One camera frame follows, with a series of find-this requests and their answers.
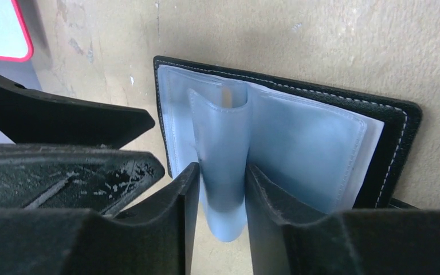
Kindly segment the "black leather card holder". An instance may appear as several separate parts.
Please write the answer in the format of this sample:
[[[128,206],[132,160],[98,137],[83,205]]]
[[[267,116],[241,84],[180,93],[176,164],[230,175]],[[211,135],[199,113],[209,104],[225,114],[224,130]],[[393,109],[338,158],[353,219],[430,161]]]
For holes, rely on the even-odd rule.
[[[168,173],[199,163],[199,199],[223,242],[248,224],[248,164],[324,214],[387,207],[423,116],[410,101],[172,57],[156,56],[154,75]]]

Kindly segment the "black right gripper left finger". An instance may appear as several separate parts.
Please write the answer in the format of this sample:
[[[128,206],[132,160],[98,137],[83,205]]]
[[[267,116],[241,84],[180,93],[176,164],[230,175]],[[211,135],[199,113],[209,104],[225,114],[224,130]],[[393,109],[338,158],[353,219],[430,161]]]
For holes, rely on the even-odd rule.
[[[199,164],[114,218],[0,209],[0,274],[190,274]]]

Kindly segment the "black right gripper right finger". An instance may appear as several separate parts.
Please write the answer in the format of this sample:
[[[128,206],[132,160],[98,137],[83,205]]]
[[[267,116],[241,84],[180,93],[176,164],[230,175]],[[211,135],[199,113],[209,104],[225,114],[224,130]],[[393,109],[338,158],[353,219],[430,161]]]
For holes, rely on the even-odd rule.
[[[254,274],[440,274],[440,211],[323,214],[248,165]]]

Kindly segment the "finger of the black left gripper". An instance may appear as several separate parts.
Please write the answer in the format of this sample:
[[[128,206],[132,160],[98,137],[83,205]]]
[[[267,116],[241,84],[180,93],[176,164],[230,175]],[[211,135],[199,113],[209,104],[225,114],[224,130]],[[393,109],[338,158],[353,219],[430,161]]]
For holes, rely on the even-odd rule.
[[[0,75],[0,132],[15,144],[121,148],[154,125],[144,109],[27,89]]]
[[[0,144],[0,209],[92,209],[114,217],[164,174],[149,152]]]

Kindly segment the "pink framed whiteboard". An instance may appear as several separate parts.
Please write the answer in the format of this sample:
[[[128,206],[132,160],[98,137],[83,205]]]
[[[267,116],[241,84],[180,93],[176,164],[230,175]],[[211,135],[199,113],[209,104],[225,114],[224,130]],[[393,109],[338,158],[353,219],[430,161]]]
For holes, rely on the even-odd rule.
[[[34,53],[21,8],[16,0],[0,1],[0,60],[25,62]]]

